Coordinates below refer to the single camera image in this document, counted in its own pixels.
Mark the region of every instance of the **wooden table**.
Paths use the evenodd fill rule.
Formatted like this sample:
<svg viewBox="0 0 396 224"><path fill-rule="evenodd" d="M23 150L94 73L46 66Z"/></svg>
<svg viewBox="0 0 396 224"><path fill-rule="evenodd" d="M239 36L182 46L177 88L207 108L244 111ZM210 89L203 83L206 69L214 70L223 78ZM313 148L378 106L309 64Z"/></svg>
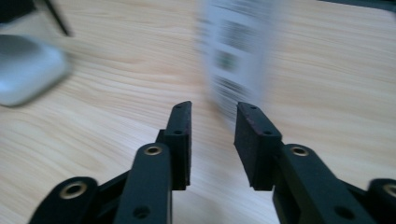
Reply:
<svg viewBox="0 0 396 224"><path fill-rule="evenodd" d="M0 107L0 223L26 223L72 176L99 184L131 167L177 103L192 106L191 186L174 223L277 223L248 186L233 133L206 96L195 1L66 0L71 75L27 105ZM366 188L396 179L396 20L387 11L290 2L262 110L285 143L313 148Z"/></svg>

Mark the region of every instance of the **white object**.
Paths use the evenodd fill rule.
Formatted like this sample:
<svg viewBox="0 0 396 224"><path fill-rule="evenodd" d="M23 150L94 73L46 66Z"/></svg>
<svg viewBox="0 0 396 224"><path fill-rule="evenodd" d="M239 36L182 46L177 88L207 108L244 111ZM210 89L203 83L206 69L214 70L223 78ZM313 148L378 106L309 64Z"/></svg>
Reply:
<svg viewBox="0 0 396 224"><path fill-rule="evenodd" d="M22 35L0 35L0 105L20 105L67 74L64 53Z"/></svg>
<svg viewBox="0 0 396 224"><path fill-rule="evenodd" d="M286 0L204 0L200 42L210 98L234 129L239 101L261 106Z"/></svg>

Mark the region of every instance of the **barcode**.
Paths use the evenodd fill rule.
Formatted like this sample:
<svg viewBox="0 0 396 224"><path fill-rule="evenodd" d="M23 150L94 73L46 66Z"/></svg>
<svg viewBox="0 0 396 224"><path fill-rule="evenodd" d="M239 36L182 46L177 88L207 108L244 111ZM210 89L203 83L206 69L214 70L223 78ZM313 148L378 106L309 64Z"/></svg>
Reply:
<svg viewBox="0 0 396 224"><path fill-rule="evenodd" d="M218 77L216 84L222 112L227 119L236 120L236 105L247 101L248 92L243 86L226 78Z"/></svg>
<svg viewBox="0 0 396 224"><path fill-rule="evenodd" d="M218 51L218 58L216 61L216 66L221 68L222 70L232 72L236 68L237 58L235 55L231 53L227 53L224 51Z"/></svg>
<svg viewBox="0 0 396 224"><path fill-rule="evenodd" d="M257 17L261 12L263 1L252 0L217 0L213 5L247 16Z"/></svg>
<svg viewBox="0 0 396 224"><path fill-rule="evenodd" d="M249 51L253 32L246 25L233 21L225 21L223 26L221 42L243 51Z"/></svg>

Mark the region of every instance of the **label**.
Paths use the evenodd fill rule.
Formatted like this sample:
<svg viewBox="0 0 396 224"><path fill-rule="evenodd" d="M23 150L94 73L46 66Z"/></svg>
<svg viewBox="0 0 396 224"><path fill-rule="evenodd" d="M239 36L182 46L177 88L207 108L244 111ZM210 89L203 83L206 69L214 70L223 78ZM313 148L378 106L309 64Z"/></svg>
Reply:
<svg viewBox="0 0 396 224"><path fill-rule="evenodd" d="M232 130L236 105L260 106L279 0L205 0L200 39L210 97Z"/></svg>

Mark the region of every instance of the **wood grain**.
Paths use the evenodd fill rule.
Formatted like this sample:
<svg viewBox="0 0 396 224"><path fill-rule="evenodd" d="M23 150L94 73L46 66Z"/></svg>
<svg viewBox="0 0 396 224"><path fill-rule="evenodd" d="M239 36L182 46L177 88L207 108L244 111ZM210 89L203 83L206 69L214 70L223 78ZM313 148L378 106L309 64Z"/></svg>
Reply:
<svg viewBox="0 0 396 224"><path fill-rule="evenodd" d="M278 223L248 187L233 134L206 96L195 49L199 2L59 2L75 36L70 76L33 102L0 107L0 223L26 223L72 176L100 184L131 167L171 107L193 102L191 186L174 223ZM313 148L341 179L396 179L396 20L386 11L292 1L263 111L285 143Z"/></svg>

